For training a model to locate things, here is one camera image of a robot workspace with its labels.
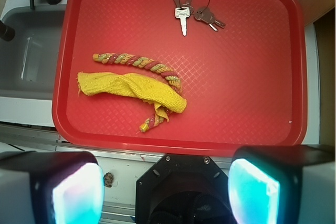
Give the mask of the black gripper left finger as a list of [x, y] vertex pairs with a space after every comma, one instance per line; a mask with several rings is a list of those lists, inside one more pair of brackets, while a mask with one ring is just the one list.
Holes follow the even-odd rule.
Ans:
[[90, 152], [1, 153], [1, 223], [99, 223], [103, 201]]

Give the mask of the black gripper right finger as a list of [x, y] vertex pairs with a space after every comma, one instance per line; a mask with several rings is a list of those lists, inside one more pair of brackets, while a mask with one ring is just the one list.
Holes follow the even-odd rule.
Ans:
[[335, 148], [240, 147], [228, 195], [237, 223], [335, 223]]

